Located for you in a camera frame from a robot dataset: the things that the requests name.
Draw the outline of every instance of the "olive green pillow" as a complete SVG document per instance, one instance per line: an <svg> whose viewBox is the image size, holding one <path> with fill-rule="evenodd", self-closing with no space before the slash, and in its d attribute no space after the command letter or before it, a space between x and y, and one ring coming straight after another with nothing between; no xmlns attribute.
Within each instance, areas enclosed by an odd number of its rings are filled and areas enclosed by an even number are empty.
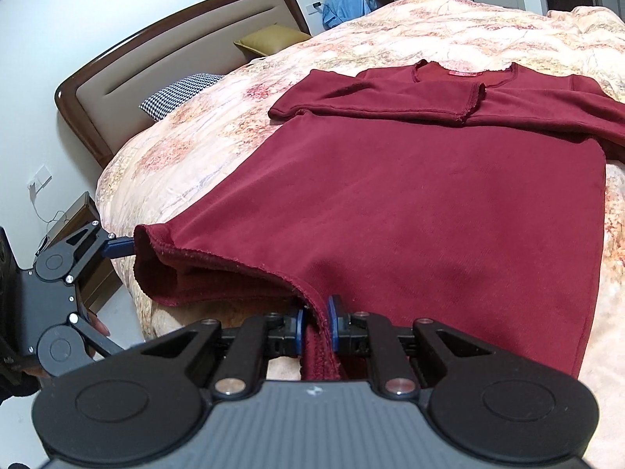
<svg viewBox="0 0 625 469"><path fill-rule="evenodd" d="M237 40L235 44L260 56L270 56L310 38L312 37L304 32L275 24Z"/></svg>

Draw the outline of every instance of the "clothing label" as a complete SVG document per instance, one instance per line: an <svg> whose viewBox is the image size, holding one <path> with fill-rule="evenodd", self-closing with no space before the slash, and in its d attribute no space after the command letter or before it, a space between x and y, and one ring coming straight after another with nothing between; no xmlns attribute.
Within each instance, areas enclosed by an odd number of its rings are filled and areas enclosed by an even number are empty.
<svg viewBox="0 0 625 469"><path fill-rule="evenodd" d="M459 75L461 77L477 77L481 72L460 72L458 70L449 70L449 75Z"/></svg>

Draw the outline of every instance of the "red long-sleeve shirt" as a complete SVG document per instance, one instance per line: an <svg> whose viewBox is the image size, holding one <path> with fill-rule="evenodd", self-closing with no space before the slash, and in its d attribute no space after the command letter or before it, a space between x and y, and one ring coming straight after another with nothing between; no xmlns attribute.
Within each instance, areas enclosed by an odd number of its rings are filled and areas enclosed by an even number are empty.
<svg viewBox="0 0 625 469"><path fill-rule="evenodd" d="M287 296L318 320L303 378L336 378L326 301L431 317L576 375L601 263L605 153L625 106L595 81L513 64L314 70L286 123L210 193L135 231L135 276L165 304Z"/></svg>

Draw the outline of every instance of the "wall outlet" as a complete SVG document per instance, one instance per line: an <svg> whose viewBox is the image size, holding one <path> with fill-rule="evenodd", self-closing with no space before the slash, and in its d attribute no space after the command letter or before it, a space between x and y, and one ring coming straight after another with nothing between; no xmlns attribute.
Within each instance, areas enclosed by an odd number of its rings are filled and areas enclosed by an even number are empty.
<svg viewBox="0 0 625 469"><path fill-rule="evenodd" d="M306 12L308 15L323 12L323 10L321 10L321 2L314 2L313 4L307 5Z"/></svg>
<svg viewBox="0 0 625 469"><path fill-rule="evenodd" d="M41 168L37 171L37 174L34 176L34 178L28 182L28 189L34 190L34 193L36 194L43 187L48 185L51 179L52 179L52 174L50 173L48 168L45 165L41 166Z"/></svg>

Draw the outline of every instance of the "wooden headboard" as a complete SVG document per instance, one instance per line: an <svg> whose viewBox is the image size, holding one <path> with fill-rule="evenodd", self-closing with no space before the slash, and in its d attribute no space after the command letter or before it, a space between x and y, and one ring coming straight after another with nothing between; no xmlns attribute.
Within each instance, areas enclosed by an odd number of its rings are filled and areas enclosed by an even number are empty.
<svg viewBox="0 0 625 469"><path fill-rule="evenodd" d="M233 42L272 24L309 33L296 0L206 0L144 28L63 81L54 99L105 167L154 120L139 105L188 75L227 74L249 58Z"/></svg>

